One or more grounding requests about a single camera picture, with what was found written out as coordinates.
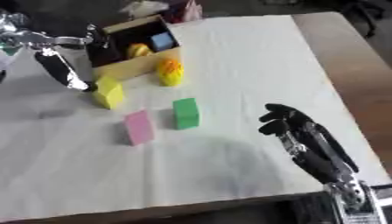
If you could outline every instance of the foam block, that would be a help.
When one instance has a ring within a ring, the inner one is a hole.
[[[154,51],[161,52],[167,49],[171,49],[174,46],[174,41],[169,32],[163,32],[151,37]]]
[[[127,115],[125,117],[125,126],[132,145],[147,143],[154,139],[151,122],[146,110]]]
[[[199,126],[199,110],[194,98],[175,101],[173,108],[178,130]]]
[[[105,108],[114,109],[123,101],[123,86],[117,80],[103,76],[97,82],[98,89],[93,97]]]

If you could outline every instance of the wooden table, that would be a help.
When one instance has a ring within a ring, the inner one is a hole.
[[[293,17],[365,137],[385,168],[392,173],[392,150],[389,150],[389,139],[392,139],[392,119],[389,118],[392,115],[392,72],[389,67],[340,14],[328,12]],[[118,223],[238,207],[282,197],[78,214],[11,223]]]
[[[392,174],[392,72],[339,13],[294,16],[360,130]]]

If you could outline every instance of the wooden box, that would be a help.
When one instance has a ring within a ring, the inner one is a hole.
[[[139,74],[146,74],[156,69],[162,59],[180,61],[179,43],[159,16],[136,19],[123,24],[115,24],[104,28],[110,36],[108,49],[88,48],[88,56],[92,62],[94,74],[108,75],[118,80],[125,80]],[[168,32],[174,40],[173,48],[152,55],[128,59],[127,49],[132,43],[145,43],[152,50],[152,43],[146,37]]]

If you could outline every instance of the robotic arm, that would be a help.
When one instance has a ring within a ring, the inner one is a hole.
[[[259,131],[278,137],[293,162],[325,186],[339,223],[357,223],[352,221],[359,217],[374,221],[360,223],[386,223],[373,191],[356,178],[358,166],[325,127],[291,107],[267,104],[266,109]]]
[[[56,46],[84,49],[86,45],[108,47],[109,37],[92,24],[84,27],[81,37],[52,37],[43,31],[32,31],[32,21],[25,14],[0,9],[0,49],[26,47],[35,51],[35,59],[58,82],[67,88],[92,92],[97,86],[81,80],[72,65],[55,49]]]

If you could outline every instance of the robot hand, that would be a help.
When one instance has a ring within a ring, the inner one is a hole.
[[[86,45],[107,47],[109,37],[106,33],[92,24],[73,22],[67,25],[63,19],[56,20],[50,17],[41,18],[40,21],[41,23],[37,17],[28,17],[23,13],[16,11],[10,13],[5,9],[0,9],[0,47],[3,49],[30,48],[36,51],[37,62],[62,85],[84,92],[95,91],[97,86],[93,82],[81,80],[72,65],[55,49],[55,46],[76,50],[84,49]],[[53,28],[53,25],[48,27],[44,24],[55,24],[56,27]],[[66,31],[70,27],[77,29]]]
[[[358,166],[322,125],[301,111],[281,104],[267,104],[265,123],[259,131],[275,135],[283,143],[295,164],[323,185],[336,189],[348,207],[357,209],[365,201]]]

